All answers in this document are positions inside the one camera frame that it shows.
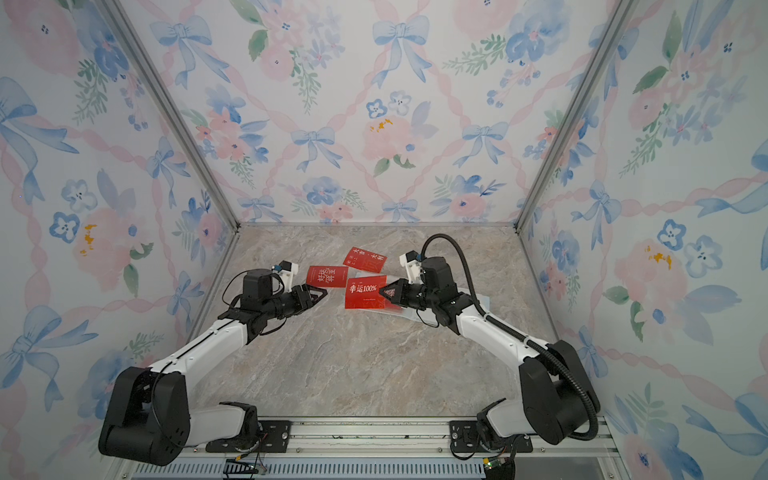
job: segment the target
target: mounting plate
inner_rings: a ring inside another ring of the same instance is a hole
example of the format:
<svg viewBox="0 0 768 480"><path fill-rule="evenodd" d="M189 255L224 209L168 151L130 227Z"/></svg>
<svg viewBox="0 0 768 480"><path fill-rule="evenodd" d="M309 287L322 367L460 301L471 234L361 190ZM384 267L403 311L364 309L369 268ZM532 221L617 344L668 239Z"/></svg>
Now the mounting plate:
<svg viewBox="0 0 768 480"><path fill-rule="evenodd" d="M451 447L454 453L488 453L480 445L480 435L477 431L477 421L475 420L453 420L448 422L451 432ZM533 452L533 443L530 435L518 437L517 453Z"/></svg>
<svg viewBox="0 0 768 480"><path fill-rule="evenodd" d="M288 451L290 440L290 420L260 420L259 424L266 433L261 445L262 453L285 453ZM213 440L205 445L208 453L239 453L234 445L229 445L226 439Z"/></svg>

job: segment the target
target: marble surface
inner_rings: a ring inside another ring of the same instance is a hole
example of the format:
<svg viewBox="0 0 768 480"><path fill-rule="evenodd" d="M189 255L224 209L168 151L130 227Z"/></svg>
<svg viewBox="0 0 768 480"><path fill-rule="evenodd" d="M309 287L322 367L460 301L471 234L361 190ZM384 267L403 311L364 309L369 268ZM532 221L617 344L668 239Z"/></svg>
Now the marble surface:
<svg viewBox="0 0 768 480"><path fill-rule="evenodd" d="M223 288L238 272L288 260L341 265L352 247L388 257L382 273L405 276L400 254L421 250L443 232L465 251L478 293L491 310L525 332L556 335L518 237L511 227L243 227L207 328L226 307ZM443 256L459 286L466 280L451 245L436 240L429 256ZM350 269L350 276L356 270ZM227 292L239 293L241 280ZM270 321L270 329L279 324ZM260 415L474 415L502 397L519 397L512 371L480 345L447 328L432 329L397 316L344 309L344 289L330 289L312 310L288 319L272 335L216 366L190 393L190 407L246 402Z"/></svg>

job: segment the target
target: wire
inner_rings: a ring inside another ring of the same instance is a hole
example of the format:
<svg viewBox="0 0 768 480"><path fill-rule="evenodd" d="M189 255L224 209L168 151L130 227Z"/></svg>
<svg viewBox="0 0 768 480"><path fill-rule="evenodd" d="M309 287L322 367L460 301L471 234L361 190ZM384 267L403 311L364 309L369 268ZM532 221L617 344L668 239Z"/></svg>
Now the wire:
<svg viewBox="0 0 768 480"><path fill-rule="evenodd" d="M469 457L460 457L460 456L456 455L456 452L454 452L454 451L453 451L453 442L451 442L451 447L450 447L450 449L451 449L451 455L453 455L453 458L456 458L456 459L458 459L458 460L461 460L462 462L466 462L467 460L469 460L470 458L472 458L472 457L474 457L474 456L475 456L475 453L474 453L474 452L472 452L472 453L469 455Z"/></svg>
<svg viewBox="0 0 768 480"><path fill-rule="evenodd" d="M222 301L222 302L224 302L224 304L226 304L226 305L229 305L229 304L230 304L229 302L227 302L227 301L224 299L224 294L225 294L225 293L227 293L227 290L229 290L229 288L230 288L230 285L232 285L232 282L233 282L233 281L235 281L235 279L236 279L237 277L239 277L240 275L242 275L243 273L248 273L248 272L249 272L249 270L243 270L242 272L240 272L240 273L238 273L237 275L235 275L235 276L233 276L233 277L232 277L232 280L230 280L230 282L229 282L229 283L227 284L227 286L224 288L224 291L221 293L221 301Z"/></svg>
<svg viewBox="0 0 768 480"><path fill-rule="evenodd" d="M419 318L419 320L422 321L422 323L424 325L431 326L433 329L436 329L436 328L440 327L439 323L437 325L429 325L427 322L425 322L418 310L416 310L416 316Z"/></svg>
<svg viewBox="0 0 768 480"><path fill-rule="evenodd" d="M424 242L424 246L422 247L422 260L426 258L427 247L429 247L429 244L432 243L432 241L437 240L438 238L442 238L450 242L451 245L453 245L453 248L455 248L456 253L458 253L458 258L462 261L462 267L464 267L464 276L467 279L469 296L472 298L472 303L475 304L475 308L478 310L478 312L480 312L480 315L484 316L485 310L483 310L482 306L480 305L480 300L478 300L478 296L475 293L475 284L472 282L472 274L469 272L467 257L464 256L464 251L458 245L456 240L453 240L452 237L450 237L449 235L446 235L445 233L435 233L430 238L428 238L426 242Z"/></svg>
<svg viewBox="0 0 768 480"><path fill-rule="evenodd" d="M173 365L173 362L166 363L165 366L160 370L160 372L157 373L157 376L154 377L154 381L152 382L152 389L150 390L150 394L149 394L150 410L152 410L152 416L154 417L154 421L157 423L157 427L160 429L160 434L163 437L165 437L165 439L168 442L170 442L174 447L176 447L178 449L183 449L186 445L180 445L180 444L174 442L170 438L170 436L163 430L163 425L160 423L160 419L157 417L157 411L154 408L154 388L157 386L157 381L163 375L163 372L165 371L165 369L168 368L171 365Z"/></svg>
<svg viewBox="0 0 768 480"><path fill-rule="evenodd" d="M267 336L267 335L269 335L270 333L275 333L277 330L279 330L279 329L283 328L283 327L285 326L285 324L286 324L286 320L283 320L283 322L280 324L280 326L278 326L278 327L276 327L276 328L273 328L273 329L271 329L271 330L270 330L269 332L267 332L267 333L260 333L260 334L259 334L259 336Z"/></svg>
<svg viewBox="0 0 768 480"><path fill-rule="evenodd" d="M587 391L584 390L584 387L582 387L581 384L576 381L576 378L573 376L571 371L568 370L568 368L566 368L565 365L563 365L560 359L558 359L548 349L537 344L536 342L526 342L525 340L527 337L523 333L515 329L512 329L508 325L488 315L485 312L485 310L480 305L480 301L478 300L477 294L475 293L475 284L472 282L472 275L469 272L469 265L467 264L467 258L464 256L464 252L462 251L462 248L458 245L456 240L453 240L452 237L450 237L449 235L446 235L445 233L436 233L432 235L430 238L426 240L426 242L424 242L424 246L422 247L422 261L426 258L426 251L429 244L432 241L437 240L438 238L447 240L456 249L456 253L458 253L458 258L462 261L462 267L464 267L464 276L467 279L469 296L472 298L472 303L475 304L475 308L478 310L480 315L483 316L486 320L488 320L492 325L498 327L499 329L503 330L509 335L512 335L516 339L523 342L525 345L530 346L537 353L541 354L541 356L543 356L546 361L550 362L550 364L552 365L552 368L555 370L555 372L558 373L558 376L560 376L563 380L565 380L565 382L579 396L579 399L581 400L582 405L584 405L584 409L587 411L587 419L589 421L589 430L587 430L586 432L572 432L569 435L569 437L571 437L572 439L584 440L584 441L594 439L598 435L598 413L594 407L594 403L592 402L592 399L587 394Z"/></svg>

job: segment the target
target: blue bow pattern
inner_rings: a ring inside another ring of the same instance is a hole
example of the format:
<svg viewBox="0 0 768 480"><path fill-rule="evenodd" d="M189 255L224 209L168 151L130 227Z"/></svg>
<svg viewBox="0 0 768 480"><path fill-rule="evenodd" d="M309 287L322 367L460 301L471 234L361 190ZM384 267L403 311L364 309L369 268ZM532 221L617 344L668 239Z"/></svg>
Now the blue bow pattern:
<svg viewBox="0 0 768 480"><path fill-rule="evenodd" d="M582 212L571 212L571 215L573 215L571 221L575 222L580 218L592 220L592 218L597 217L594 220L594 229L592 230L592 250L594 250L595 242L603 243L603 214L605 215L606 222L613 223L621 215L621 202L609 197L605 193L603 182L599 180L592 182L592 186L589 188L589 196L596 200L592 204L592 208L585 214Z"/></svg>
<svg viewBox="0 0 768 480"><path fill-rule="evenodd" d="M373 24L373 41L377 45L386 45L392 42L392 52L389 57L389 68L377 73L373 80L371 80L371 85L377 84L379 88L382 87L386 75L400 66L403 50L406 52L408 63L411 64L411 68L416 73L416 76L426 83L424 69L432 67L432 64L419 57L408 42L412 41L417 45L424 45L427 42L427 35L429 35L429 19L424 15L419 15L408 23L398 23L397 25L388 21ZM399 38L402 38L404 41L402 43L402 50Z"/></svg>
<svg viewBox="0 0 768 480"><path fill-rule="evenodd" d="M341 160L342 156L338 154L334 154L332 151L328 150L323 146L323 144L333 145L336 143L336 133L333 131L331 127L323 127L323 128L320 128L318 131L310 131L310 132L306 132L304 130L297 130L290 135L290 139L293 140L293 143L296 145L306 144L310 152L309 158L301 162L299 166L296 167L297 170L301 170L302 172L306 173L306 168L310 165L310 162L315 161L315 159L317 158L318 148L323 153L323 156L331 164L333 164L334 167L341 168L338 160Z"/></svg>
<svg viewBox="0 0 768 480"><path fill-rule="evenodd" d="M608 374L608 364L603 357L598 354L598 350L592 344L592 335L589 334L589 330L586 326L582 326L578 330L578 337L581 343L584 344L578 350L578 358L581 363L584 364L584 370L587 372L588 377L596 376L597 378L604 377Z"/></svg>
<svg viewBox="0 0 768 480"><path fill-rule="evenodd" d="M157 151L153 157L147 160L147 173L152 178L157 178L160 172L163 172L165 180L168 180L168 206L169 208L176 207L176 199L174 198L174 175L170 172L173 170L182 177L189 177L189 172L184 168L187 166L187 162L179 162L175 164L168 159L174 156L174 149L170 147L170 142L166 137L160 137L160 142L157 145Z"/></svg>
<svg viewBox="0 0 768 480"><path fill-rule="evenodd" d="M603 38L605 33L605 27L606 24L604 23L603 25L598 25L592 29L592 34L589 37L589 46L591 48L598 47L600 40ZM619 82L616 78L616 54L619 55L621 60L626 60L629 52L631 52L632 48L634 48L634 44L637 42L637 37L639 35L640 31L637 28L630 28L621 36L621 40L619 40L619 44L616 47L616 52L613 53L611 60L608 62L608 67L605 74L605 82L603 83L603 100L607 100L608 92L612 87L619 86ZM581 83L581 78L584 77L584 74L579 75L579 77L579 83Z"/></svg>
<svg viewBox="0 0 768 480"><path fill-rule="evenodd" d="M24 91L24 88L12 78L0 78L0 135L3 136L8 145L13 148L19 157L27 164L29 172L24 177L23 192L24 201L27 205L32 204L32 198L37 197L45 201L43 193L38 186L38 179L35 178L35 167L38 166L38 155L35 149L29 144L26 138L11 130L4 123L16 127L20 132L29 137L53 147L56 150L66 151L71 154L79 154L71 145L63 142L67 137L66 128L38 128L27 125L24 122L15 120L16 118L31 117L38 114L38 109L32 103L31 98Z"/></svg>
<svg viewBox="0 0 768 480"><path fill-rule="evenodd" d="M252 222L259 220L263 215L267 215L277 223L282 221L282 215L276 214L270 210L270 208L275 207L275 200L269 195L262 195L259 198L239 198L237 199L237 203L239 203L242 208L253 208L253 218L250 220Z"/></svg>
<svg viewBox="0 0 768 480"><path fill-rule="evenodd" d="M768 171L768 140L757 148L752 156L752 166L757 170ZM699 217L713 214L721 210L733 209L740 214L753 214L768 207L768 182L760 185L751 194L730 204L720 198L705 198L696 202L696 205L702 207ZM760 254L760 269L768 269L768 229L763 235L763 249Z"/></svg>
<svg viewBox="0 0 768 480"><path fill-rule="evenodd" d="M97 333L85 333L88 321L85 320L74 329L52 339L44 339L61 324L61 317L50 307L38 305L29 310L24 319L24 335L18 337L11 349L0 355L0 388L7 389L22 374L24 361L42 371L51 381L45 389L45 411L50 412L54 400L63 400L54 377L58 372L58 360L47 352L32 352L32 347L52 349L62 346L79 345L98 336Z"/></svg>
<svg viewBox="0 0 768 480"><path fill-rule="evenodd" d="M469 152L469 155L459 158L457 161L453 162L453 164L461 167L470 157L479 154L480 149L482 148L483 138L485 138L485 149L488 152L488 156L493 163L498 164L498 156L503 155L504 152L494 146L489 139L502 140L507 134L507 128L509 128L509 124L505 121L500 121L492 127L480 128L477 125L469 125L462 132L462 138L467 141L474 138L476 139L475 144L472 145L472 151Z"/></svg>
<svg viewBox="0 0 768 480"><path fill-rule="evenodd" d="M189 72L193 71L195 68L194 55L192 55L193 51L213 73L219 75L226 81L230 81L227 75L222 71L223 68L229 67L230 64L211 57L200 47L192 43L194 41L202 45L213 44L210 40L208 24L201 17L192 15L189 17L186 24L177 23L176 25L171 25L166 22L155 22L151 24L149 28L152 30L152 34L157 41L160 42L160 45L170 47L177 41L179 42L179 51L184 60L185 69L176 75L174 81L176 85L181 85L182 87L187 88L187 76L189 75ZM184 42L185 39L190 42L189 45Z"/></svg>
<svg viewBox="0 0 768 480"><path fill-rule="evenodd" d="M401 215L408 222L418 222L421 221L421 219L411 215L411 212L415 212L418 206L419 202L411 199L407 200L406 202L399 202L397 204L395 202L384 202L382 204L382 210L385 212L392 212L393 223L399 221Z"/></svg>
<svg viewBox="0 0 768 480"><path fill-rule="evenodd" d="M200 289L200 282L197 282L197 285L193 286L191 290L187 291L187 288L189 288L191 284L192 280L190 279L189 274L182 270L181 273L179 273L179 287L176 288L176 293L174 293L174 296L170 299L170 302L168 302L168 307L166 308L166 311L171 315L176 315L179 307L187 311L187 331L189 331L190 327L192 326L192 320L190 318L190 311L192 310L192 306L190 305L190 301L187 299L205 294L205 292Z"/></svg>

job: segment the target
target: red card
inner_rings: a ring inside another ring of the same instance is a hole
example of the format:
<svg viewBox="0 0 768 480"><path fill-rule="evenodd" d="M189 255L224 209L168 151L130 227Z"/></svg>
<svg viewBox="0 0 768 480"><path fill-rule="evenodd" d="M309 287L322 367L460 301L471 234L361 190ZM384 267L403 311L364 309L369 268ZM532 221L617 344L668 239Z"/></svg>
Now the red card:
<svg viewBox="0 0 768 480"><path fill-rule="evenodd" d="M311 266L306 282L312 286L344 288L348 273L348 266Z"/></svg>
<svg viewBox="0 0 768 480"><path fill-rule="evenodd" d="M379 289L386 285L386 275L350 278L346 284L344 308L382 309L389 303L379 295Z"/></svg>
<svg viewBox="0 0 768 480"><path fill-rule="evenodd" d="M362 248L353 248L346 255L344 265L366 272L381 273L386 257Z"/></svg>

